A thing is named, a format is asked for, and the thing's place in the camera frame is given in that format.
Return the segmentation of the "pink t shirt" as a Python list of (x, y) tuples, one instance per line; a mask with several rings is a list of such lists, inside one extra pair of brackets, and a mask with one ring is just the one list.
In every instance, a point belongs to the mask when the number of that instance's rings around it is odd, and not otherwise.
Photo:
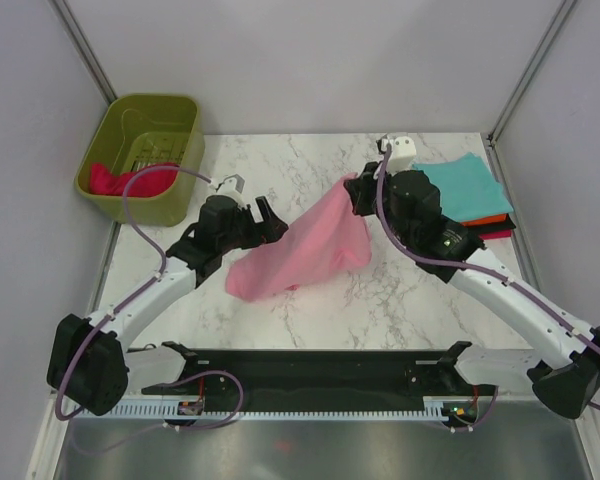
[(367, 266), (372, 258), (371, 234), (366, 221), (353, 213), (344, 186), (355, 177), (354, 173), (341, 177), (279, 241), (237, 260), (229, 269), (226, 292), (254, 302)]

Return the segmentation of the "red t shirt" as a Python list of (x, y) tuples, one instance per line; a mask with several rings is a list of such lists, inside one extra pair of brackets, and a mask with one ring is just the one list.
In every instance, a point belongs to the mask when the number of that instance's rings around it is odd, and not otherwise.
[(164, 193), (174, 183), (175, 163), (151, 165), (136, 172), (112, 173), (104, 164), (94, 163), (90, 169), (89, 192), (102, 196), (122, 196), (128, 184), (128, 197), (150, 198)]

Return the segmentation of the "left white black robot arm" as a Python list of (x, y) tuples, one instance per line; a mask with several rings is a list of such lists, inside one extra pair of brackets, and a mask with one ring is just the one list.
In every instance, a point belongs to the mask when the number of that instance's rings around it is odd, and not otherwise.
[(79, 409), (101, 416), (129, 392), (169, 385), (188, 393), (199, 382), (198, 367), (187, 361), (189, 351), (174, 342), (134, 350), (136, 338), (181, 297), (200, 287), (221, 266), (225, 254), (279, 241), (287, 224), (259, 197), (262, 216), (256, 221), (250, 206), (226, 195), (203, 203), (197, 222), (161, 255), (156, 272), (123, 299), (85, 318), (66, 316), (55, 333), (47, 382)]

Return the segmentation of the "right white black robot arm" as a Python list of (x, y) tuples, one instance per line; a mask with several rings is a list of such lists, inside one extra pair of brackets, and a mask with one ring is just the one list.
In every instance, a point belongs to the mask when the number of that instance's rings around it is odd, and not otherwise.
[(576, 419), (600, 389), (600, 326), (569, 314), (518, 279), (467, 227), (443, 215), (424, 172), (389, 174), (371, 162), (345, 181), (354, 214), (375, 215), (389, 240), (425, 272), (473, 297), (517, 332), (525, 350), (457, 342), (438, 381), (457, 394), (472, 385), (531, 390), (552, 412)]

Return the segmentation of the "folded teal t shirt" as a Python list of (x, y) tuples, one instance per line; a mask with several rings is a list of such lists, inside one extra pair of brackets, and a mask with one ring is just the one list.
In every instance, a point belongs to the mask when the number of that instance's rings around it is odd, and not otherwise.
[(414, 163), (441, 195), (442, 213), (459, 222), (510, 214), (513, 207), (483, 159), (473, 153), (443, 163)]

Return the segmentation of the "folded orange t shirt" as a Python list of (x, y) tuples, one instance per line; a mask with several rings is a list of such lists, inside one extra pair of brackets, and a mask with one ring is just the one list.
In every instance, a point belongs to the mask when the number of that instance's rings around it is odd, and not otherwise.
[(503, 224), (507, 221), (509, 215), (508, 214), (498, 214), (493, 216), (488, 216), (480, 219), (475, 219), (471, 221), (463, 222), (463, 225), (466, 227), (472, 228), (486, 228), (495, 225)]

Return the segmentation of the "folded magenta t shirt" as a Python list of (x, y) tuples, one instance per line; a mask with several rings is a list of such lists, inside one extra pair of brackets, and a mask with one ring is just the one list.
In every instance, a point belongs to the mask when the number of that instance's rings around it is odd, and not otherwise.
[(510, 238), (513, 234), (512, 230), (501, 230), (496, 232), (480, 234), (479, 237), (482, 240), (498, 240)]

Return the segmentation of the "folded black t shirt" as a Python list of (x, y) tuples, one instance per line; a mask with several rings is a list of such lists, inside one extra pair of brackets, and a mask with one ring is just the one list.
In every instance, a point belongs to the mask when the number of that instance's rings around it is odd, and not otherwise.
[(484, 236), (513, 231), (516, 229), (516, 224), (513, 222), (511, 217), (507, 215), (502, 221), (472, 225), (469, 226), (469, 229), (479, 236)]

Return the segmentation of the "olive green plastic bin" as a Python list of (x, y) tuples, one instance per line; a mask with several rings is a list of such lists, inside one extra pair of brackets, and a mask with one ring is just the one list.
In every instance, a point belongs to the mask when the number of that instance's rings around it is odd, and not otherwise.
[[(118, 223), (127, 221), (120, 193), (94, 190), (94, 173), (114, 178), (155, 165), (170, 164), (196, 171), (205, 151), (200, 110), (188, 96), (133, 94), (108, 108), (76, 174), (77, 192)], [(128, 206), (141, 225), (175, 226), (186, 216), (197, 178), (173, 170), (160, 171), (171, 185), (151, 197), (129, 193)]]

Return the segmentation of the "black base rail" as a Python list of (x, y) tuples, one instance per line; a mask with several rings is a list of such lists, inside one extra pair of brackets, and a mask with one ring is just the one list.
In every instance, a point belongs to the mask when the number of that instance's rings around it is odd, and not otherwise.
[(414, 411), (431, 397), (490, 396), (456, 373), (443, 350), (198, 350), (180, 385), (161, 393), (201, 394), (208, 412)]

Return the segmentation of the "right aluminium frame post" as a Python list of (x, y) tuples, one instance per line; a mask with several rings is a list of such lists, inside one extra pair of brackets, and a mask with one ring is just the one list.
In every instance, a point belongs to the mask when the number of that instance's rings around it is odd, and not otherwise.
[(578, 0), (562, 0), (559, 2), (558, 8), (553, 13), (551, 20), (517, 80), (513, 91), (497, 117), (493, 128), (486, 135), (486, 140), (491, 148), (496, 145), (498, 139), (503, 134), (533, 81), (540, 72), (544, 62), (548, 58), (553, 46), (556, 44), (558, 37), (579, 4), (580, 2)]

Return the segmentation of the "aluminium frame post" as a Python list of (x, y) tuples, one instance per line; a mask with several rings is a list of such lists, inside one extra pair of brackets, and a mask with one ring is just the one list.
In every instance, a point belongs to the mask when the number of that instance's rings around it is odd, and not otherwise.
[(513, 91), (497, 117), (493, 128), (486, 135), (486, 140), (491, 148), (496, 145), (498, 139), (503, 134), (533, 81), (540, 72), (544, 62), (548, 58), (553, 46), (556, 44), (558, 37), (579, 4), (580, 2), (578, 0), (562, 0), (559, 2), (558, 8), (553, 13), (551, 20), (517, 80)]
[(72, 11), (69, 2), (66, 0), (49, 0), (48, 3), (58, 17), (102, 97), (108, 104), (113, 103), (117, 99), (116, 92)]

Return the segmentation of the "left aluminium frame post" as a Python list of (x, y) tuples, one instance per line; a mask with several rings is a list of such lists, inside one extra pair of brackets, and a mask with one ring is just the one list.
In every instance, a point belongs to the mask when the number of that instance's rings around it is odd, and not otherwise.
[(66, 0), (49, 0), (48, 3), (58, 17), (102, 97), (108, 104), (113, 103), (117, 99), (116, 92), (72, 11), (69, 2)]

